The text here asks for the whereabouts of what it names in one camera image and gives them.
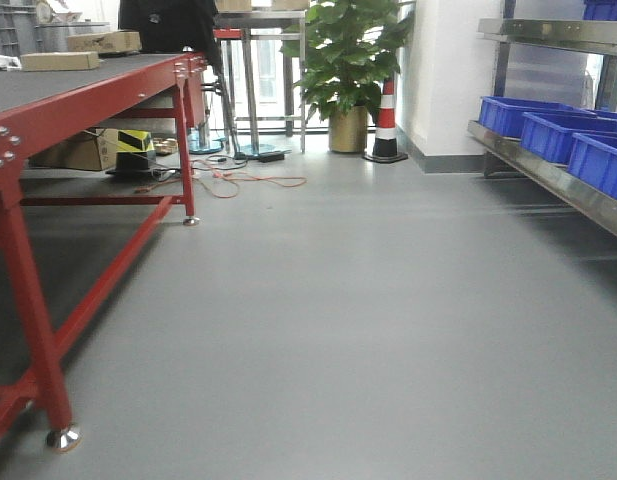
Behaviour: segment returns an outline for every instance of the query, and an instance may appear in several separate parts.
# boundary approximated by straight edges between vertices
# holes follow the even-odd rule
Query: table leg
[[[31,370],[38,387],[38,402],[46,411],[52,431],[50,447],[65,452],[81,440],[72,423],[68,393],[61,372],[60,354],[50,315],[39,283],[37,267],[19,204],[6,207],[0,196],[0,247],[6,265],[24,335],[30,351]]]
[[[183,88],[189,88],[188,81],[184,82]],[[173,88],[172,102],[175,107],[175,126],[177,129],[177,142],[179,143],[181,182],[183,185],[184,206],[186,208],[184,225],[191,227],[199,225],[199,218],[195,216],[195,197],[192,189],[192,168],[190,165],[190,153],[188,151],[188,132],[186,130],[184,96],[181,88]]]

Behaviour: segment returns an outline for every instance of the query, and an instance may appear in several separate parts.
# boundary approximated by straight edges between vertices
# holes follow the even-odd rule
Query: red workbench
[[[100,68],[79,72],[0,72],[0,249],[30,356],[30,366],[18,381],[0,385],[0,438],[32,402],[48,416],[50,447],[67,451],[79,442],[79,429],[73,421],[60,367],[61,358],[172,205],[184,205],[185,225],[199,222],[195,217],[186,129],[202,119],[201,71],[204,68],[200,54],[182,53],[107,58]],[[136,107],[157,94],[170,94],[173,108]],[[30,155],[114,116],[175,119],[180,148],[180,194],[24,198],[20,175]],[[54,330],[24,222],[24,205],[155,205],[155,208],[61,327]]]

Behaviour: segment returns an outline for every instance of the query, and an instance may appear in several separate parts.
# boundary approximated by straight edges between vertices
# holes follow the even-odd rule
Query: metal shelf
[[[482,18],[490,40],[617,56],[617,22]]]
[[[617,236],[617,200],[566,172],[563,166],[546,162],[476,121],[468,124],[476,140],[496,157],[572,205],[592,221]]]
[[[215,23],[219,28],[285,28],[305,17],[305,10],[219,12],[215,16]]]

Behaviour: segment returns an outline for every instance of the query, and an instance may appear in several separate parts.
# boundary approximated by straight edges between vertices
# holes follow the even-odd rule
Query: gold plant pot
[[[366,149],[368,110],[353,107],[346,115],[334,114],[328,127],[328,148],[338,153],[357,153]]]

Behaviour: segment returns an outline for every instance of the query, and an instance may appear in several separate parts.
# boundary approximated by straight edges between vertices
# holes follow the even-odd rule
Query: blue plastic bin
[[[586,0],[584,20],[617,21],[617,1]]]
[[[617,120],[617,112],[607,112],[606,110],[588,110],[591,113],[594,113],[599,118],[611,118],[613,120]]]
[[[573,134],[568,172],[617,199],[617,137]]]
[[[524,113],[521,146],[551,163],[568,163],[572,134],[617,134],[617,120],[573,115]]]
[[[509,97],[482,97],[479,123],[504,137],[520,138],[524,128],[523,114],[568,113],[584,117],[595,117],[588,110],[571,107],[563,103],[540,102]]]

